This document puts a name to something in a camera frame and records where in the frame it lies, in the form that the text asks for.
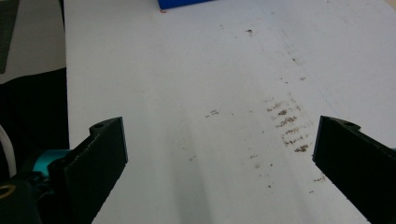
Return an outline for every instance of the teal part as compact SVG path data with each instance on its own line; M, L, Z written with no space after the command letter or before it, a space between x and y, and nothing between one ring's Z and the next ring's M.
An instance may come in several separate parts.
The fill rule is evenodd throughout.
M48 165L55 160L63 158L69 152L70 149L47 150L35 161L33 171L38 171L43 173L44 176L49 176Z

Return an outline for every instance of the dirt mark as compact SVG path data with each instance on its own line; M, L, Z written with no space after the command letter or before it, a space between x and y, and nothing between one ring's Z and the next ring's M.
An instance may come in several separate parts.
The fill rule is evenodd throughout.
M208 118L210 118L210 116L215 116L215 115L218 115L218 114L219 114L219 111L212 110L212 111L210 111L210 115L205 115L205 118L208 119Z
M287 110L282 110L282 111L280 111L279 113L277 113L279 116L283 116L283 115L286 115L288 113L288 111Z
M307 149L308 149L308 145L305 144L303 146L300 146L300 147L296 148L294 151L295 152L306 152Z
M247 32L248 35L253 36L253 31L252 30L246 30L245 32Z
M267 108L268 112L271 112L275 109L279 109L282 106L282 102L276 103L273 107Z
M286 146L288 144L292 144L293 145L294 143L296 143L298 141L304 140L304 138L302 136L300 136L299 138L293 139L293 140L285 140L284 138L282 138L282 139L283 139L283 143L285 143Z
M276 125L277 128L285 126L287 123L293 123L295 120L297 120L297 117L288 117L285 118L285 120L281 121L278 125Z
M299 128L293 128L285 132L285 134L297 133L299 130L300 130Z
M321 177L321 178L314 179L314 182L321 182L321 183L323 183L323 182L325 182L325 181L326 181L326 176L325 176L324 174L322 174L322 177Z

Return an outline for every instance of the white cable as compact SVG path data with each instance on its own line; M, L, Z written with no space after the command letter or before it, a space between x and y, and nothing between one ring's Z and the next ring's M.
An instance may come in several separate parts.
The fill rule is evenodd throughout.
M9 177L14 176L17 173L17 163L15 162L14 147L12 147L11 140L0 124L0 142L3 146L4 154L8 163Z

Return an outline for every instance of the blue block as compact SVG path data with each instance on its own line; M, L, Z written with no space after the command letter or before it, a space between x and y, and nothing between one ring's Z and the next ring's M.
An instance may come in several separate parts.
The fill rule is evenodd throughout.
M158 0L158 4L160 4L161 9L167 9L170 7L181 7L207 1L211 0Z

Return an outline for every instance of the white table surface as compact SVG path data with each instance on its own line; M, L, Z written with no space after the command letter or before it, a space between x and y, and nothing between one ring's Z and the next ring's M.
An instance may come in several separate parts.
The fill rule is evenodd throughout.
M93 223L367 223L312 153L320 115L395 147L385 0L64 3L71 145L123 116L130 158Z

